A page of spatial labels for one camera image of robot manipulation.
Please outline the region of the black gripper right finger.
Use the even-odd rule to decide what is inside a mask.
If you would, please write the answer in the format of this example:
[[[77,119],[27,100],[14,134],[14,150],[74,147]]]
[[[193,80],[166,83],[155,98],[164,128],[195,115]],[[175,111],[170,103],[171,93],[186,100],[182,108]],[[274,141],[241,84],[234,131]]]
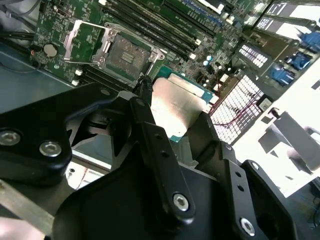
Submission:
[[[297,227],[285,198],[256,162],[238,162],[221,141],[210,116],[202,112],[188,129],[196,169],[214,177],[222,188],[228,225],[239,240],[295,240]]]

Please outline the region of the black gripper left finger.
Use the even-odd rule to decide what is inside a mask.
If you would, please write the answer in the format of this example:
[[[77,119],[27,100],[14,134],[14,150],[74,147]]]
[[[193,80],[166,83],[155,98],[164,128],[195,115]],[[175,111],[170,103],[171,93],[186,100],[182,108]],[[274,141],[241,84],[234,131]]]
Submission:
[[[152,93],[148,77],[140,80],[129,99],[90,83],[2,113],[1,178],[54,185],[61,181],[72,149],[99,134],[113,137],[119,167],[135,146],[169,142],[152,115]]]

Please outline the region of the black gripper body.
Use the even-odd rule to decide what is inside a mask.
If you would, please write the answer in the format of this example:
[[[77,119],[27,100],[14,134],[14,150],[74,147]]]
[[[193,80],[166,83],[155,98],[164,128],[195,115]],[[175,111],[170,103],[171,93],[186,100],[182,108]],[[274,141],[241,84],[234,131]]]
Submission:
[[[180,166],[168,141],[132,148],[115,171],[72,193],[55,240],[218,240],[228,229],[218,182]]]

